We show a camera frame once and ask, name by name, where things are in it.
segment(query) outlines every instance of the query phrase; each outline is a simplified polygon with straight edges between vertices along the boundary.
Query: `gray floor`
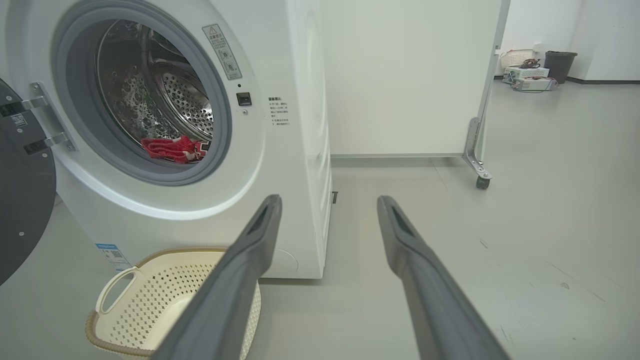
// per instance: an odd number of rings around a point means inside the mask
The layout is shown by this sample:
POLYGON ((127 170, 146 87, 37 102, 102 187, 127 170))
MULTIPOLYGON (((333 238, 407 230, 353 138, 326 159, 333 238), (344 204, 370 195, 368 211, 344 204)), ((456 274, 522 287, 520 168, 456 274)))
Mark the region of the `gray floor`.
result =
MULTIPOLYGON (((640 86, 522 94, 496 82, 488 120, 487 191, 458 159, 335 168, 325 277, 261 281, 248 359, 417 358, 377 230, 381 194, 400 203, 513 359, 637 359, 640 86)), ((112 275, 56 207, 0 286, 0 358, 115 359, 84 339, 112 275)))

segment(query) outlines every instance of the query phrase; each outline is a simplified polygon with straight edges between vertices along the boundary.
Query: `trash can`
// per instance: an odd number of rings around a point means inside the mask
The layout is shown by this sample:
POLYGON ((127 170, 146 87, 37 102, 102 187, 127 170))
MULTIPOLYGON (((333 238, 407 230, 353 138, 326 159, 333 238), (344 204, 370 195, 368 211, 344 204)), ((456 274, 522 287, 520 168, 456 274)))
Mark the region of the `trash can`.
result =
POLYGON ((547 51, 545 55, 545 67, 549 69, 549 77, 556 79, 558 84, 564 84, 567 75, 569 75, 571 64, 573 64, 573 58, 578 54, 547 51))

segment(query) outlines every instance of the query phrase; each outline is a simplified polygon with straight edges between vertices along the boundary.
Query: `basket handle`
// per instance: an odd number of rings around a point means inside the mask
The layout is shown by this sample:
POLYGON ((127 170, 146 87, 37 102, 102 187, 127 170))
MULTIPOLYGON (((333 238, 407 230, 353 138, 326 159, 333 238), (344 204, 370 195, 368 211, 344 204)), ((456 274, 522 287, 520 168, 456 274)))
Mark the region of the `basket handle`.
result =
POLYGON ((104 315, 110 312, 111 309, 113 309, 113 307, 116 306, 118 301, 120 301, 120 298, 122 298, 122 295, 124 295, 127 292, 129 287, 131 287, 133 282, 136 280, 136 278, 138 277, 138 272, 140 272, 140 270, 138 269, 137 266, 134 266, 132 268, 128 268, 127 270, 122 270, 121 272, 117 273, 114 277, 112 277, 111 280, 107 282, 107 285, 105 285, 102 288, 102 291, 100 292, 100 296, 98 296, 98 301, 95 303, 95 312, 100 315, 104 315), (111 288, 116 284, 116 282, 118 282, 120 279, 122 279, 123 277, 131 273, 133 273, 133 279, 131 279, 131 281, 125 288, 125 290, 118 296, 118 298, 113 302, 113 304, 109 306, 109 309, 103 310, 102 306, 104 305, 104 300, 106 299, 107 295, 109 295, 109 291, 111 291, 111 288))

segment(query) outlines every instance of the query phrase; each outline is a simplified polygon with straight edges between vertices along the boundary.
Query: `warning label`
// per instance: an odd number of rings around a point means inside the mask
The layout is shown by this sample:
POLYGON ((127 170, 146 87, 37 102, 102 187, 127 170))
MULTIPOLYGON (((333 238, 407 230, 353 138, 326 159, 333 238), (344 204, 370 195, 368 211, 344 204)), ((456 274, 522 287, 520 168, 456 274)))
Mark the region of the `warning label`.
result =
POLYGON ((118 271, 127 270, 131 264, 124 258, 120 249, 113 244, 95 244, 102 251, 104 257, 109 260, 111 266, 118 271))
POLYGON ((240 68, 238 68, 236 58, 231 52, 231 48, 229 44, 227 44, 227 39, 222 34, 220 27, 217 24, 208 25, 202 28, 202 31, 207 35, 211 46, 213 46, 213 49, 216 51, 216 55, 218 55, 218 59, 227 74, 227 79, 240 79, 242 73, 240 72, 240 68))
POLYGON ((269 98, 269 112, 272 126, 289 125, 289 103, 283 101, 280 96, 269 98))

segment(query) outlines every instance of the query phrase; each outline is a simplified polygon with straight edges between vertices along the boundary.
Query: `white basket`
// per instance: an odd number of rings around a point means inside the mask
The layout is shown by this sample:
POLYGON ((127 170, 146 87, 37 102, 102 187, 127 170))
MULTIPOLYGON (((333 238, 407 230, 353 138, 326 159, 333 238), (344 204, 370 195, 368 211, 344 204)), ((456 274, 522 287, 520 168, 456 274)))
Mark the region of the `white basket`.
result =
POLYGON ((520 66, 527 59, 533 59, 533 50, 511 50, 500 55, 500 64, 503 68, 520 66))
MULTIPOLYGON (((102 289, 85 332, 95 347, 123 359, 150 358, 187 307, 200 285, 225 253, 221 247, 164 250, 114 276, 102 289), (118 280, 133 279, 108 309, 104 300, 118 280)), ((240 360, 249 353, 260 316, 260 289, 255 285, 240 360)))

